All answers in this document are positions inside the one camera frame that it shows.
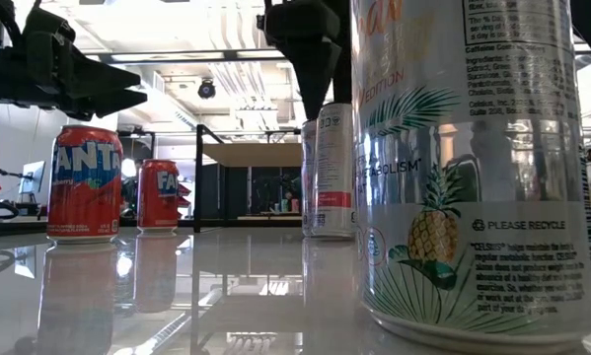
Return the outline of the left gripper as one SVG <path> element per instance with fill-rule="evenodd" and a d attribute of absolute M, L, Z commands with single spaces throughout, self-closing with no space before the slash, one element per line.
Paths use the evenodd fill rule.
<path fill-rule="evenodd" d="M 91 121 L 145 103 L 145 93 L 124 90 L 140 76 L 89 59 L 76 46 L 68 21 L 34 5 L 23 30 L 26 74 L 24 105 L 57 108 Z"/>

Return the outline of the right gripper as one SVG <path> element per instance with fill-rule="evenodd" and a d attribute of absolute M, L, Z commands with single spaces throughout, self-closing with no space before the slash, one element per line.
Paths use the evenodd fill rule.
<path fill-rule="evenodd" d="M 318 118 L 331 80 L 334 101 L 351 103 L 349 0 L 264 0 L 256 27 L 292 64 L 307 120 Z"/>

